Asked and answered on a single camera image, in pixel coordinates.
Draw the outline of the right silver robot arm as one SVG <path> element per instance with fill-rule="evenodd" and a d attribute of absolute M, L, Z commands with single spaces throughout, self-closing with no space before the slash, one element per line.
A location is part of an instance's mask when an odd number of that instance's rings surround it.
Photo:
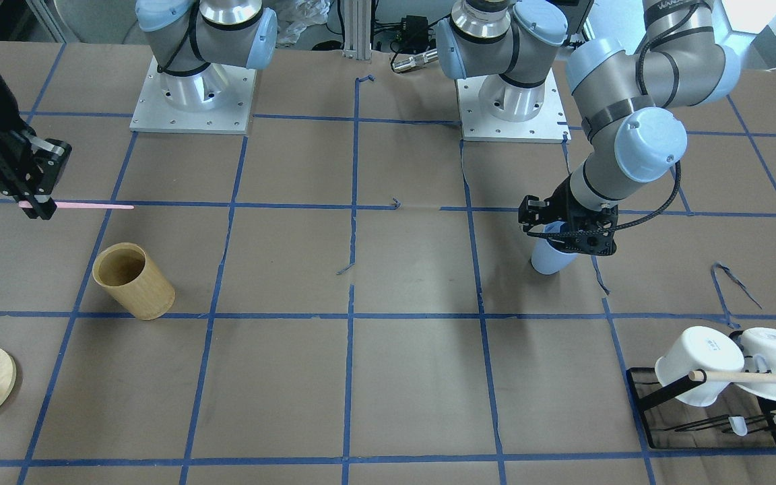
<path fill-rule="evenodd" d="M 138 1 L 153 61 L 130 124 L 137 132 L 245 134 L 256 71 L 271 62 L 276 12 L 261 1 Z M 52 195 L 73 148 L 22 119 L 0 74 L 0 193 L 32 219 L 61 206 Z"/>

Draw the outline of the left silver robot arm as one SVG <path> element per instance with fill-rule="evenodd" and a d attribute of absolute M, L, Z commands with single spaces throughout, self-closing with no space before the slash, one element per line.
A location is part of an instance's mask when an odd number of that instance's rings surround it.
<path fill-rule="evenodd" d="M 625 230 L 618 206 L 674 168 L 687 149 L 672 107 L 717 101 L 737 84 L 741 59 L 715 42 L 709 1 L 646 1 L 647 39 L 629 55 L 613 38 L 585 41 L 564 72 L 592 151 L 547 199 L 529 195 L 518 222 L 541 247 L 607 257 Z M 558 49 L 569 39 L 564 13 L 547 1 L 459 1 L 435 25 L 449 79 L 483 77 L 483 114 L 524 125 L 545 99 Z"/>

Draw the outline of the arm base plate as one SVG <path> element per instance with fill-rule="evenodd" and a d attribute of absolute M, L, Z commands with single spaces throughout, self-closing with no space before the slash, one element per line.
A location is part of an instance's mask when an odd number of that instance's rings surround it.
<path fill-rule="evenodd" d="M 498 75 L 457 79 L 462 139 L 477 142 L 570 142 L 569 123 L 555 76 L 533 88 Z"/>
<path fill-rule="evenodd" d="M 255 69 L 211 64 L 195 75 L 159 73 L 152 59 L 129 128 L 142 133 L 246 135 Z"/>

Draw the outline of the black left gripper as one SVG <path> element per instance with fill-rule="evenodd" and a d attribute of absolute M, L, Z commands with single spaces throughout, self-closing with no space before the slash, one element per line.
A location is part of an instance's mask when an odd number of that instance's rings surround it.
<path fill-rule="evenodd" d="M 579 253 L 609 257 L 616 252 L 614 233 L 610 228 L 617 223 L 617 209 L 588 209 L 573 196 L 572 178 L 563 181 L 549 197 L 549 206 L 558 215 L 561 225 L 548 225 L 541 231 L 528 230 L 526 234 L 542 238 L 553 249 L 563 253 Z M 579 232 L 569 236 L 570 232 Z"/>

